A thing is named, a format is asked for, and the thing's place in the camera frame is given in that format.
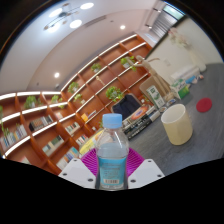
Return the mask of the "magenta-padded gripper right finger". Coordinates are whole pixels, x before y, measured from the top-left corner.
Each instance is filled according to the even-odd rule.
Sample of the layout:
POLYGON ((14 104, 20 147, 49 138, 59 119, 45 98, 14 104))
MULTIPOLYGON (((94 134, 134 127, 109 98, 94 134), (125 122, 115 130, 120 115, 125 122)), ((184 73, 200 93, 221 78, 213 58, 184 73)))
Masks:
POLYGON ((134 149, 127 156, 127 186, 129 189, 143 187, 164 177, 153 159, 144 159, 134 149))

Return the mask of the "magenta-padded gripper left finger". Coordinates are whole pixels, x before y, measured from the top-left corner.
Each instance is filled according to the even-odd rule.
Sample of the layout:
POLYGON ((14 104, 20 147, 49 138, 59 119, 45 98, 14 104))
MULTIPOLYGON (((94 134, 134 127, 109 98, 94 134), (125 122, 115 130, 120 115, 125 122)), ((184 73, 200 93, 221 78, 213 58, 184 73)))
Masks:
POLYGON ((73 158, 59 176, 78 186, 94 189, 98 174, 98 159, 94 149, 85 153, 80 159, 73 158))

